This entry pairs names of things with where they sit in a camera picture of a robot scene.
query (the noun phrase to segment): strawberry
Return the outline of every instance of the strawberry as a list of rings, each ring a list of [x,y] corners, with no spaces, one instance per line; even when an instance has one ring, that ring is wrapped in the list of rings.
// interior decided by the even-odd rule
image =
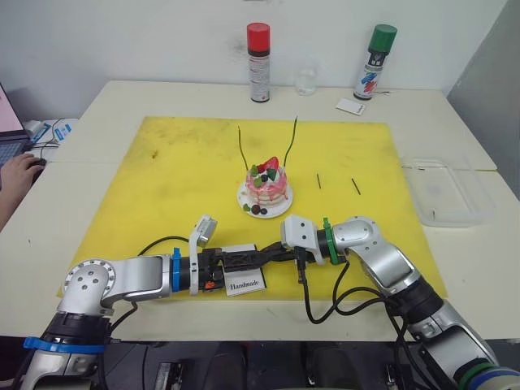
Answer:
[[[267,161],[265,161],[263,164],[258,165],[258,173],[264,172],[266,169],[276,169],[278,170],[278,158],[277,157],[271,157]]]

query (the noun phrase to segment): spray can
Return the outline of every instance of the spray can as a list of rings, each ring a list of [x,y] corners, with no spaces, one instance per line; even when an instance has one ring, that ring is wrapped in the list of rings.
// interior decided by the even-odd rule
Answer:
[[[247,51],[251,100],[257,103],[267,102],[269,100],[269,53],[271,52],[271,29],[268,24],[248,24]]]
[[[366,61],[361,75],[357,79],[354,97],[361,100],[372,99],[379,76],[383,71],[384,61],[390,54],[390,48],[397,34],[397,28],[389,24],[378,24],[372,33],[368,45]]]

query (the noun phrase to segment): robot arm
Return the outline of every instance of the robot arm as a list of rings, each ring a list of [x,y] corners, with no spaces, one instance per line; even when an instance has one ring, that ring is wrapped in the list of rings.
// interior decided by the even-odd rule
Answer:
[[[500,383],[506,387],[478,389],[516,388],[515,380],[520,374],[496,367],[496,358],[488,345],[435,293],[413,263],[381,236],[374,221],[354,217],[334,227],[326,222],[324,229],[318,230],[310,220],[293,215],[282,224],[281,244],[274,243],[262,251],[253,250],[253,245],[247,249],[242,245],[197,253],[197,247],[206,245],[215,226],[209,216],[202,217],[190,235],[186,258],[178,250],[172,256],[139,256],[119,262],[97,258],[70,270],[63,286],[63,299],[50,325],[42,337],[29,337],[24,343],[34,352],[21,388],[31,390],[47,375],[92,374],[98,355],[110,343],[112,328],[108,317],[113,314],[116,301],[144,301],[180,290],[189,290],[193,295],[199,289],[222,288],[223,270],[258,268],[273,259],[289,260],[296,256],[298,262],[305,264],[314,258],[321,265],[326,263],[325,258],[330,258],[337,264],[347,250],[359,256],[380,292],[395,301],[399,314],[408,321],[409,332],[422,343],[421,356],[442,388],[455,388],[464,381],[483,381],[485,375],[496,372],[499,374],[491,380],[502,380]]]
[[[318,264],[324,264],[323,258],[337,263],[335,258],[348,250],[357,254],[378,290],[395,302],[407,320],[408,331],[421,343],[422,359],[442,388],[455,388],[468,380],[468,373],[485,375],[485,367],[498,364],[488,344],[436,294],[414,264],[382,237],[375,221],[357,216],[331,227],[325,219],[324,229],[318,230],[312,221],[292,215],[281,231],[287,247],[305,248],[314,256],[318,250]]]

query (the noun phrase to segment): white card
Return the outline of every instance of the white card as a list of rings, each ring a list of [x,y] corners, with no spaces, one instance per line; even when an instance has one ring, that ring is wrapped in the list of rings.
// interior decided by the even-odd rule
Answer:
[[[336,105],[336,108],[347,111],[351,114],[361,115],[365,110],[365,105],[358,102],[353,102],[352,100],[341,99]]]
[[[262,268],[256,270],[224,272],[226,294],[228,297],[265,290],[266,281],[263,279]]]

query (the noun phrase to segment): red cap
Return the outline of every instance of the red cap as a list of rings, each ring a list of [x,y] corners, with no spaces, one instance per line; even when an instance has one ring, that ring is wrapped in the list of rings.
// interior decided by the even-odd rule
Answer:
[[[247,26],[247,48],[250,51],[268,51],[271,48],[269,24],[251,23]]]

